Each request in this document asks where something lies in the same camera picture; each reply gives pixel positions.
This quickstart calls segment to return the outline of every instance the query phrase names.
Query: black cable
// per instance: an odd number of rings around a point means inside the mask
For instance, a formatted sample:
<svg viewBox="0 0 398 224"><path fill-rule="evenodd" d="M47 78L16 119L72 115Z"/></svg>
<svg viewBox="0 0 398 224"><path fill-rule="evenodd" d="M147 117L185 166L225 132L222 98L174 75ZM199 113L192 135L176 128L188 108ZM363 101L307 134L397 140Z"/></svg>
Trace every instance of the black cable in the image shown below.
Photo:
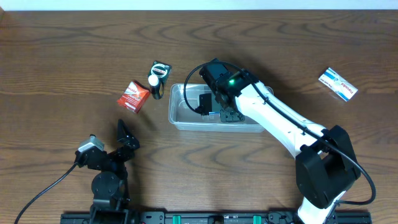
<svg viewBox="0 0 398 224"><path fill-rule="evenodd" d="M206 65L212 65L212 64L218 64L218 65L228 65L230 67L233 67L234 69L236 69L237 71L239 71L241 74L245 75L246 78L249 79L249 81L251 82L251 85L253 86L253 88L256 90L256 92L259 94L259 96L264 100L265 103L267 103L272 109L274 109L276 112L278 112L281 116L283 116L285 119L287 119L288 121L290 121L291 123L293 123L294 125L296 125L296 127L298 127L299 129L301 129L304 133L309 134L311 137L315 138L317 141L322 142L326 147L330 148L331 150L335 151L336 153L338 153L339 155L341 155L342 157L344 157L345 159L349 160L350 163L352 163L352 165L354 165L356 168L359 169L359 171L365 176L366 180L368 181L370 187L371 187L371 198L363 201L363 202L354 202L354 201L345 201L345 200L337 200L335 203L338 205L339 203L345 203L348 205L368 205L370 203L372 203L374 201L374 199L376 198L376 186L374 185L374 182L372 180L372 178L369 176L369 174L361 167L360 164L358 164L356 161L352 160L352 158L350 158L349 156L347 156L345 153L341 152L337 147L335 147L334 145L330 144L328 141L324 140L323 138L321 138L320 136L316 135L315 133L313 133L312 131L308 130L307 127L302 126L298 121L296 121L295 119L291 118L289 115L285 114L282 110L280 110L278 107L276 107L269 99L268 97L264 96L261 91L257 88L256 84L253 82L253 80L251 79L251 77L249 75L247 75L246 72L244 72L241 68L239 68L236 65L233 65L231 63L228 62L220 62L220 61L215 61L215 62L207 62L207 63L203 63L199 66L197 66L196 68L194 68L189 75L187 76L187 79L185 80L184 83L184 89L183 89L183 95L184 95L184 100L187 104L187 106L196 113L200 113L200 111L198 109L193 109L187 100L187 94L185 92L185 89L187 87L187 83L189 81L189 78L200 68L206 66Z"/></svg>
<svg viewBox="0 0 398 224"><path fill-rule="evenodd" d="M46 189L44 189L43 191L41 191L38 195L36 195L32 200L30 200L30 202L28 204L25 205L25 207L21 210L21 212L18 214L17 218L15 219L14 224L18 224L19 219L21 218L22 214L27 210L27 208L33 204L33 202L35 202L40 196L42 196L44 193L46 193L47 191L49 191L52 187L54 187L55 185L57 185L59 182L61 182L61 180L63 180L64 178L67 177L67 175L76 167L77 162L74 163L72 165L72 167L62 176L60 177L57 181L55 181L52 185L48 186Z"/></svg>

